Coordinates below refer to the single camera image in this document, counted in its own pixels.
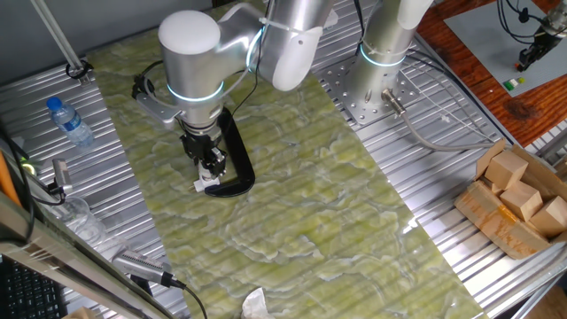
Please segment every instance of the bottle cap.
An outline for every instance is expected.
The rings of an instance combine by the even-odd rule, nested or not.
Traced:
[[[47,108],[49,108],[50,110],[57,111],[58,109],[61,108],[61,106],[63,105],[63,102],[61,102],[59,97],[52,97],[52,98],[47,100],[46,104],[47,104]]]

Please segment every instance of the metal mounting plate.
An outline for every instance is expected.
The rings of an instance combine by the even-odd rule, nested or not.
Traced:
[[[337,63],[336,65],[329,67],[324,73],[322,73],[321,81],[322,86],[327,90],[327,93],[335,104],[341,103],[345,108],[346,113],[348,113],[353,120],[358,122],[358,124],[364,126],[377,121],[388,113],[391,113],[392,108],[388,104],[356,104],[354,99],[349,96],[345,86],[345,75],[348,68],[355,60],[356,57],[352,57],[342,63]],[[399,72],[398,74],[398,88],[394,89],[394,93],[396,93],[399,101],[404,105],[407,105],[419,98],[419,91],[410,81],[408,81],[408,78],[402,72]]]

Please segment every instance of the keyboard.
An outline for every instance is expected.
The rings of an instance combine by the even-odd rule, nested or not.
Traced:
[[[0,317],[59,319],[67,315],[62,286],[0,256]]]

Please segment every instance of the cable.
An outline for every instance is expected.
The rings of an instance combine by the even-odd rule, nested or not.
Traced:
[[[358,21],[361,23],[361,40],[359,40],[359,42],[356,44],[356,53],[354,53],[355,56],[358,56],[358,54],[361,52],[360,43],[362,43],[363,41],[364,32],[366,30],[364,28],[364,18],[362,17],[361,2],[359,0],[353,0],[353,1],[354,1],[354,7],[356,8],[356,14],[358,15]]]
[[[187,286],[184,286],[183,289],[188,292],[191,296],[193,296],[193,298],[197,301],[198,306],[201,307],[201,311],[203,312],[203,317],[205,317],[205,319],[207,319],[206,317],[206,311],[205,311],[205,306],[203,306],[203,303],[201,302],[201,300],[197,297],[197,295],[195,294],[195,292],[192,292],[191,289],[189,289]]]
[[[203,303],[197,297],[197,294],[195,292],[193,292],[191,289],[189,289],[189,287],[187,287],[187,284],[184,284],[183,282],[181,282],[177,279],[174,279],[173,276],[171,276],[171,274],[169,274],[169,276],[167,277],[167,279],[165,279],[165,281],[162,280],[161,284],[162,285],[165,284],[166,287],[174,286],[176,288],[181,288],[181,289],[185,290],[186,292],[188,292],[195,299],[195,301],[198,303],[198,306],[201,307],[201,312],[203,312],[203,316],[205,317],[205,319],[207,319],[205,306],[203,306]]]
[[[156,102],[159,105],[165,106],[165,107],[169,107],[169,108],[173,108],[173,109],[178,109],[179,107],[177,105],[171,105],[169,103],[166,103],[164,101],[161,101],[160,99],[158,99],[158,97],[156,97],[155,95],[155,88],[153,88],[153,85],[150,82],[150,79],[148,78],[147,74],[149,72],[151,72],[151,70],[155,67],[158,66],[160,64],[162,64],[163,61],[156,61],[154,63],[152,63],[151,65],[149,65],[148,67],[145,68],[145,70],[143,70],[139,75],[136,76],[135,82],[137,83],[140,80],[143,80],[143,84],[144,84],[144,90],[146,91],[147,95],[151,98],[151,100],[153,100],[154,102]],[[218,98],[223,99],[224,97],[226,97],[230,92],[232,92],[233,89],[235,89],[238,84],[240,84],[240,82],[242,82],[242,80],[246,77],[247,72],[243,71],[238,71],[236,72],[236,74],[243,72],[242,75],[238,78],[238,80],[236,80],[229,89],[225,90],[222,95]]]
[[[46,200],[43,200],[43,199],[40,199],[40,198],[37,198],[37,197],[34,197],[34,199],[35,199],[36,202],[38,202],[40,204],[47,205],[47,206],[61,206],[61,205],[65,204],[65,193],[60,193],[59,196],[60,196],[60,201],[57,202],[57,203],[49,202],[49,201],[46,201]]]
[[[510,28],[508,26],[508,22],[506,20],[506,13],[504,12],[504,0],[497,0],[496,1],[496,5],[498,8],[498,19],[500,21],[500,24],[502,26],[502,28],[504,29],[504,31],[506,33],[508,33],[510,35],[510,37],[512,37],[512,39],[514,39],[515,41],[521,43],[521,44],[526,44],[526,45],[532,45],[533,42],[529,43],[527,41],[523,41],[520,40],[521,38],[533,38],[536,35],[517,35],[514,34],[513,32],[510,31]],[[512,5],[512,3],[509,0],[506,0],[506,2],[508,3],[509,7],[516,13],[521,14],[520,11],[517,11],[516,8],[514,8],[514,6]],[[532,15],[528,15],[528,18],[531,19],[536,19],[537,21],[539,21],[540,23],[544,23],[543,19],[540,19],[538,17],[532,16]]]
[[[269,6],[272,4],[272,0],[268,1],[268,5],[266,6],[266,13],[264,14],[264,17],[267,18],[268,17],[268,12],[269,12]],[[260,39],[258,39],[258,63],[256,64],[256,70],[254,72],[254,87],[252,88],[252,90],[250,91],[250,93],[248,93],[248,95],[240,102],[240,104],[234,109],[234,111],[232,111],[232,118],[234,121],[234,114],[238,111],[238,109],[240,108],[240,106],[242,106],[246,100],[248,100],[248,98],[250,98],[252,96],[252,94],[256,91],[256,89],[258,88],[258,71],[260,70],[260,62],[262,60],[262,41],[264,40],[264,35],[266,34],[266,30],[268,29],[268,27],[264,27],[264,29],[262,30]],[[230,125],[232,125],[232,122],[229,122],[229,125],[226,128],[226,131],[229,131]]]
[[[480,149],[480,148],[491,148],[494,146],[493,143],[479,143],[479,144],[470,144],[470,145],[461,145],[461,146],[445,146],[445,145],[434,144],[423,138],[423,136],[421,136],[419,133],[417,133],[416,128],[414,128],[414,125],[409,120],[408,113],[402,113],[400,114],[400,117],[406,122],[409,131],[411,131],[411,134],[414,135],[417,141],[421,143],[423,146],[430,148],[432,150],[442,151],[442,152],[458,152],[458,151],[468,151],[468,150]]]
[[[12,156],[16,165],[18,166],[19,175],[21,176],[22,182],[24,183],[24,189],[26,191],[25,196],[23,197],[23,202],[27,204],[27,211],[29,212],[29,223],[27,225],[27,234],[26,234],[26,243],[29,242],[29,239],[32,237],[32,232],[34,231],[35,225],[35,209],[34,209],[34,201],[32,200],[32,192],[29,189],[29,181],[26,178],[26,170],[21,165],[21,162],[18,160],[18,153],[16,152],[16,147],[14,146],[15,143],[12,141],[8,133],[4,130],[4,124],[0,123],[0,135],[2,135],[3,140],[8,144],[10,151],[12,152]]]
[[[359,0],[353,0],[354,2],[354,7],[356,8],[356,14],[358,15],[358,21],[361,23],[361,30],[362,30],[362,35],[361,38],[364,36],[364,18],[362,17],[362,8],[361,8],[361,2]]]
[[[4,194],[11,199],[18,206],[22,207],[19,201],[18,192],[14,187],[12,178],[10,177],[10,171],[8,170],[8,164],[4,159],[4,155],[0,152],[0,191],[4,191]]]
[[[408,64],[408,66],[413,67],[416,71],[420,71],[417,66]],[[443,86],[443,84],[439,81],[439,79],[437,79],[435,76],[427,73],[426,71],[423,71],[424,74],[427,74],[428,76],[430,76],[434,81],[436,81],[439,85]],[[439,105],[438,103],[436,103],[435,101],[433,101],[428,95],[426,95],[421,89],[419,89],[419,87],[413,82],[411,81],[411,79],[406,76],[408,78],[408,81],[416,87],[416,89],[425,97],[427,98],[430,102],[432,102],[435,106],[437,106],[440,110],[444,111],[445,113],[447,113],[449,116],[451,116],[452,118],[454,118],[455,120],[459,121],[462,125],[464,125],[466,128],[470,129],[473,133],[479,135],[480,137],[483,137],[487,140],[489,140],[490,142],[494,143],[494,141],[489,137],[486,136],[485,134],[482,133],[482,130],[480,129],[480,127],[476,124],[476,122],[470,117],[470,115],[464,110],[464,107],[461,106],[461,109],[465,112],[465,114],[467,114],[467,116],[469,116],[470,121],[472,122],[473,125],[475,125],[478,130],[472,128],[470,126],[470,124],[465,123],[464,121],[462,121],[461,119],[459,119],[458,117],[454,116],[451,112],[449,112],[445,107]],[[451,95],[451,97],[453,98],[453,100],[456,102],[456,104],[459,105],[458,100],[456,99],[456,97],[454,97],[453,95]]]
[[[520,1],[519,1],[519,0],[516,1],[516,7],[514,7],[514,6],[512,5],[512,3],[510,2],[510,0],[506,0],[506,3],[508,3],[508,6],[512,9],[512,11],[514,11],[514,12],[517,13],[517,14],[522,14],[522,11],[521,11],[520,8],[519,8],[519,5],[520,5]],[[528,17],[529,19],[535,19],[535,20],[537,20],[537,21],[538,21],[539,23],[541,23],[541,24],[544,23],[544,20],[543,20],[542,18],[536,17],[536,16],[534,16],[534,15],[527,14],[526,17]]]
[[[455,75],[453,75],[453,73],[452,73],[449,69],[447,69],[441,62],[439,62],[436,58],[434,58],[433,56],[431,56],[431,55],[429,55],[429,54],[426,54],[426,53],[423,53],[423,52],[421,52],[421,51],[418,51],[418,50],[408,49],[408,51],[411,51],[411,52],[417,53],[417,54],[419,54],[419,55],[422,55],[422,56],[424,56],[424,57],[430,59],[431,61],[435,62],[438,66],[434,66],[433,64],[431,64],[431,63],[429,63],[429,62],[427,62],[427,61],[424,61],[424,60],[422,60],[422,59],[420,59],[420,58],[413,57],[413,56],[411,56],[411,55],[407,55],[407,56],[406,56],[406,58],[413,59],[414,61],[422,62],[422,63],[424,63],[425,65],[427,65],[427,66],[429,66],[429,67],[431,67],[431,68],[434,68],[435,70],[438,70],[438,71],[440,71],[441,73],[443,73],[444,75],[446,75],[449,79],[451,79],[451,80],[459,87],[459,89],[461,89],[461,91],[462,91],[476,106],[478,106],[478,108],[481,108],[481,109],[482,109],[482,105],[480,105],[480,104],[478,103],[478,101],[476,100],[476,98],[469,92],[469,89],[468,89],[467,87],[465,87],[464,84],[461,83],[461,81],[459,80],[459,78],[457,78]]]

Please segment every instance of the green marble surface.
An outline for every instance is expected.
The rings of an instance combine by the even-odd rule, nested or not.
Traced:
[[[258,287],[276,318],[484,316],[313,75],[287,93],[260,82],[236,114],[256,184],[210,198],[194,191],[181,130],[130,97],[133,75],[161,59],[157,32],[88,58],[174,272],[210,318],[239,318]],[[163,70],[151,78],[165,97]]]

